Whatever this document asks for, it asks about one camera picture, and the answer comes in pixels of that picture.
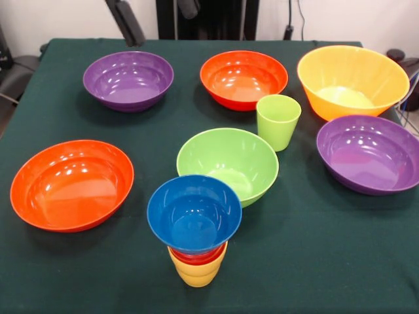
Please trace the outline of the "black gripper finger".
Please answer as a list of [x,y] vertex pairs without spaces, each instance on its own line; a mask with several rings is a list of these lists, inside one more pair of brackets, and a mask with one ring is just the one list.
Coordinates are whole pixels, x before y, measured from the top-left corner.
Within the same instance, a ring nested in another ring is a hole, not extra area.
[[195,18],[200,11],[199,0],[178,0],[178,7],[187,20]]
[[141,47],[146,41],[143,30],[127,1],[105,0],[128,47]]

